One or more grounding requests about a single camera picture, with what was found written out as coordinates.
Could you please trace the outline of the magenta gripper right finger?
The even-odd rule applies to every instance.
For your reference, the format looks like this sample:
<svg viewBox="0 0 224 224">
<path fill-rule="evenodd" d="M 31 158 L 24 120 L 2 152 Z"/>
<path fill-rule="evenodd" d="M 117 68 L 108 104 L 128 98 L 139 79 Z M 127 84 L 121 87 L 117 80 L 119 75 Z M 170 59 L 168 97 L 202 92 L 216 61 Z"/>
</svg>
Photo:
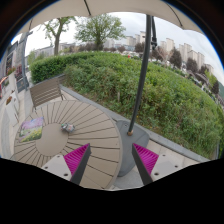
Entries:
<svg viewBox="0 0 224 224">
<path fill-rule="evenodd" d="M 148 185 L 182 168 L 174 157 L 166 154 L 158 155 L 135 143 L 132 144 L 132 155 L 143 185 Z"/>
</svg>

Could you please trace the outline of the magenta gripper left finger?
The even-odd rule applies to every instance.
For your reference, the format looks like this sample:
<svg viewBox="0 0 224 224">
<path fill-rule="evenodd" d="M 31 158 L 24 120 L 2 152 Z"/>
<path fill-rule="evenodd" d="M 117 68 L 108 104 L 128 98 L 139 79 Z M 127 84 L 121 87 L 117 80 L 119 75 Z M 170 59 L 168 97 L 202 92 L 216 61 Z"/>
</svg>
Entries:
<svg viewBox="0 0 224 224">
<path fill-rule="evenodd" d="M 85 144 L 65 156 L 54 156 L 42 169 L 79 185 L 90 154 L 90 144 Z"/>
</svg>

